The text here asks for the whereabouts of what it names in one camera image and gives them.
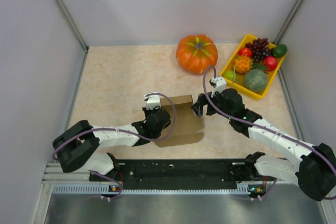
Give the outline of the brown cardboard box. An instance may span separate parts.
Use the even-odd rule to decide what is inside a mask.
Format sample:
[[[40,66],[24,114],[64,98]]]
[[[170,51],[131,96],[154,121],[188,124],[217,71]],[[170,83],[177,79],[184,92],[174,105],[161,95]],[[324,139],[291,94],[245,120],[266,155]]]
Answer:
[[[193,105],[192,95],[181,95],[170,98],[176,109],[175,127],[169,125],[165,128],[161,136],[164,137],[170,130],[173,132],[164,140],[155,142],[158,147],[171,147],[178,145],[194,144],[203,139],[204,123],[191,109]]]

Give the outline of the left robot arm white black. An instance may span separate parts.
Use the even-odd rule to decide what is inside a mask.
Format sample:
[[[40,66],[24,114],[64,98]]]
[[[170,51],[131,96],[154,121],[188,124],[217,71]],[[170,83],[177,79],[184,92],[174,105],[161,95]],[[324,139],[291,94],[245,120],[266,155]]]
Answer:
[[[53,141],[61,169],[72,173],[79,169],[97,172],[107,180],[117,178],[120,170],[117,159],[111,153],[99,150],[114,146],[141,146],[156,140],[161,132],[171,124],[170,114],[157,106],[153,110],[144,109],[145,119],[115,128],[90,125],[81,120]]]

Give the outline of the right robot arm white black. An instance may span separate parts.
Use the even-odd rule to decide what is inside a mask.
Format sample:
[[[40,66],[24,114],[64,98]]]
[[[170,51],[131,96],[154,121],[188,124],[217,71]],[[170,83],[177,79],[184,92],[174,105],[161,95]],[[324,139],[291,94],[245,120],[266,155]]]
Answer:
[[[247,138],[267,145],[283,158],[272,158],[262,152],[246,157],[245,174],[252,180],[270,176],[298,186],[315,201],[332,200],[328,194],[335,187],[335,154],[330,146],[313,145],[280,131],[261,115],[243,104],[235,89],[201,93],[191,106],[198,117],[220,114],[231,127]]]

